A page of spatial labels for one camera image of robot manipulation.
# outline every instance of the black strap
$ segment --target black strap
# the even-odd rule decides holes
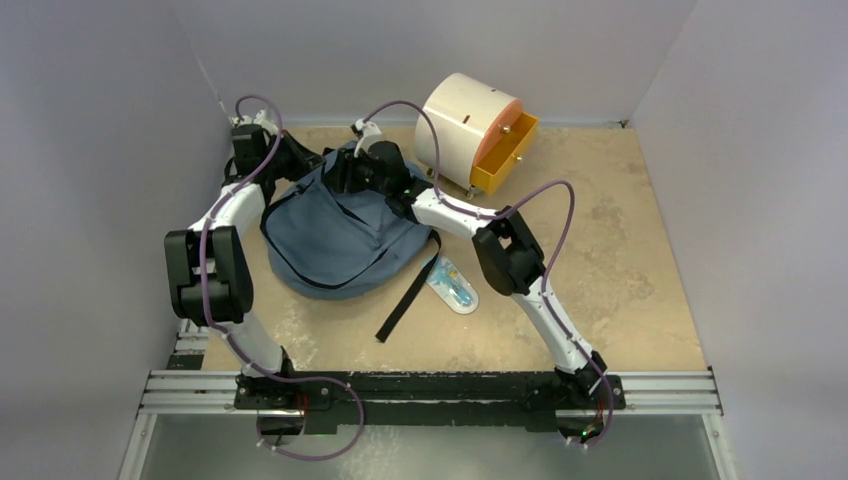
[[[436,254],[433,255],[433,258],[424,265],[424,268],[418,272],[418,276],[415,277],[415,280],[412,281],[412,285],[406,290],[406,293],[403,294],[403,297],[398,302],[397,306],[392,313],[389,314],[389,318],[383,322],[383,326],[380,327],[380,331],[377,332],[377,340],[380,343],[386,343],[386,339],[389,338],[389,334],[392,333],[397,322],[400,321],[400,317],[406,313],[406,310],[412,305],[412,301],[415,300],[415,297],[418,296],[418,292],[421,291],[421,287],[424,286],[424,283],[427,281],[427,277],[430,275],[430,271],[433,270],[433,267],[436,265],[436,260],[439,259],[439,252],[442,250],[442,237],[439,236],[439,232],[435,230],[430,230],[431,239],[436,241],[436,244],[439,248],[436,250]]]
[[[227,164],[224,166],[224,183],[231,183],[231,180],[238,178],[238,174],[232,172],[233,162],[235,161],[236,157],[230,157],[230,159],[227,160]]]

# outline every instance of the cylindrical container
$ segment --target cylindrical container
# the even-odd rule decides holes
[[[511,95],[454,73],[433,90],[424,111],[439,137],[440,175],[469,190],[471,169],[510,133],[524,106]],[[425,165],[436,166],[433,136],[423,117],[415,126],[415,155]]]

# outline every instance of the blue backpack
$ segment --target blue backpack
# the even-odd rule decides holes
[[[393,214],[383,195],[335,193],[327,188],[321,176],[335,160],[335,150],[325,154],[322,168],[301,178],[265,209],[259,227],[274,274],[297,293],[325,300],[363,295],[382,285],[430,238],[441,248],[438,233]],[[410,162],[406,166],[424,178],[417,166]],[[421,290],[435,259],[389,315],[377,334],[381,342]]]

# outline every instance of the floor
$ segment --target floor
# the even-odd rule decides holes
[[[565,447],[557,432],[521,427],[368,425],[351,451],[324,462],[256,448],[255,422],[251,415],[160,415],[141,478],[719,479],[699,415],[617,417],[610,435],[588,454]],[[337,435],[289,438],[291,446],[283,448],[307,455],[332,452],[354,430],[343,425]]]
[[[413,129],[386,128],[413,158]],[[352,138],[346,127],[293,128],[321,151]],[[557,178],[572,182],[575,217],[551,279],[580,332],[619,371],[703,370],[704,358],[686,303],[650,179],[632,130],[542,128],[497,193],[472,202],[501,208]],[[455,186],[445,190],[463,198]],[[521,212],[550,255],[567,210],[565,189],[553,189]],[[256,290],[254,310],[308,370],[547,370],[553,363],[519,307],[491,290],[470,242],[443,235],[442,253],[480,295],[470,315],[454,313],[425,286],[385,344],[374,334],[421,264],[427,247],[393,281],[362,297],[318,301],[290,291],[271,272],[258,221],[242,243]],[[238,364],[210,339],[203,368]]]

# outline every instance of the backpack strap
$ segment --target backpack strap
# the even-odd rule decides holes
[[[436,241],[438,245],[438,249],[436,250],[436,254],[433,255],[433,258],[427,262],[426,265],[418,272],[418,276],[415,277],[415,280],[412,281],[412,285],[406,290],[406,293],[403,294],[403,297],[398,302],[395,309],[392,310],[392,313],[389,314],[389,318],[383,322],[383,326],[380,327],[380,330],[377,332],[377,340],[380,343],[386,343],[386,339],[389,338],[389,334],[392,333],[397,323],[400,321],[400,317],[406,313],[406,310],[412,305],[412,301],[415,300],[415,297],[418,296],[418,292],[421,291],[421,287],[424,286],[424,283],[427,281],[427,277],[430,275],[430,271],[433,270],[433,267],[436,265],[436,260],[439,259],[439,252],[442,250],[442,237],[439,236],[439,232],[435,230],[430,230],[430,236],[428,237]]]

